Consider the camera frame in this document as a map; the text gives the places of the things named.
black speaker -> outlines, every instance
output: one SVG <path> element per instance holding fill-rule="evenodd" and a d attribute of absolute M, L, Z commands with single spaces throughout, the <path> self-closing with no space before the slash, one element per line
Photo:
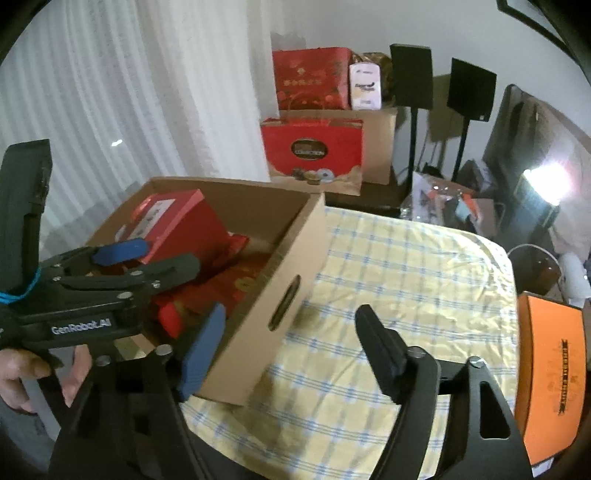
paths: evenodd
<path fill-rule="evenodd" d="M 396 105 L 433 108 L 433 61 L 431 49 L 414 45 L 390 45 L 394 68 Z"/>
<path fill-rule="evenodd" d="M 495 101 L 496 73 L 452 59 L 447 106 L 469 120 L 488 122 Z"/>

table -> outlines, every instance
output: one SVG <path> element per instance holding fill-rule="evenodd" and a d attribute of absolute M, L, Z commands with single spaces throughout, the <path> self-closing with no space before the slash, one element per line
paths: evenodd
<path fill-rule="evenodd" d="M 514 405 L 518 322 L 503 249 L 423 223 L 330 207 L 326 215 L 324 270 L 249 405 L 193 397 L 183 406 L 206 443 L 272 480 L 372 472 L 398 407 L 379 392 L 357 339 L 354 313 L 363 303 L 435 358 L 485 358 Z M 448 405 L 440 397 L 421 478 L 436 469 Z"/>

box handle hole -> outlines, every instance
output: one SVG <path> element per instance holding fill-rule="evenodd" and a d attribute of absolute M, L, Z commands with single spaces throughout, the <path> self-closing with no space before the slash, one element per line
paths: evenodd
<path fill-rule="evenodd" d="M 283 298 L 281 299 L 281 301 L 279 302 L 279 305 L 275 309 L 275 313 L 273 314 L 273 317 L 271 317 L 271 321 L 269 322 L 269 325 L 268 325 L 270 331 L 273 332 L 274 330 L 277 330 L 277 327 L 279 327 L 281 321 L 283 320 L 285 313 L 287 312 L 287 309 L 290 307 L 291 302 L 293 301 L 298 290 L 300 289 L 300 283 L 301 283 L 301 276 L 296 275 L 294 277 L 294 279 L 291 281 L 290 286 L 287 287 L 287 290 L 285 291 L 285 295 L 283 295 Z"/>

blue gripper pad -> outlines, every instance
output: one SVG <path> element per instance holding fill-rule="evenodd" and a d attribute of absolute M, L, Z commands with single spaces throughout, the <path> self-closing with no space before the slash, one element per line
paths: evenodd
<path fill-rule="evenodd" d="M 181 362 L 177 391 L 181 401 L 198 392 L 226 328 L 226 309 L 216 303 L 201 325 L 184 330 L 174 351 Z"/>
<path fill-rule="evenodd" d="M 125 242 L 100 247 L 92 256 L 92 261 L 95 265 L 110 267 L 121 262 L 144 257 L 148 254 L 149 250 L 150 245 L 146 240 L 143 238 L 134 238 L 133 240 L 126 240 Z"/>

screw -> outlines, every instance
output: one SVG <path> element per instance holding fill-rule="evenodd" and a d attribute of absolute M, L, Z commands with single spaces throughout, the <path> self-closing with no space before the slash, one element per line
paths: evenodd
<path fill-rule="evenodd" d="M 480 358 L 479 356 L 471 356 L 468 361 L 470 365 L 476 368 L 482 368 L 486 365 L 484 359 Z"/>
<path fill-rule="evenodd" d="M 111 362 L 111 358 L 109 355 L 101 355 L 95 361 L 97 367 L 106 367 Z"/>
<path fill-rule="evenodd" d="M 407 354 L 413 358 L 423 358 L 427 352 L 419 346 L 410 346 L 408 347 Z"/>
<path fill-rule="evenodd" d="M 156 347 L 156 355 L 158 355 L 158 356 L 169 355 L 172 352 L 173 352 L 173 348 L 167 343 L 163 343 L 162 345 L 158 345 Z"/>

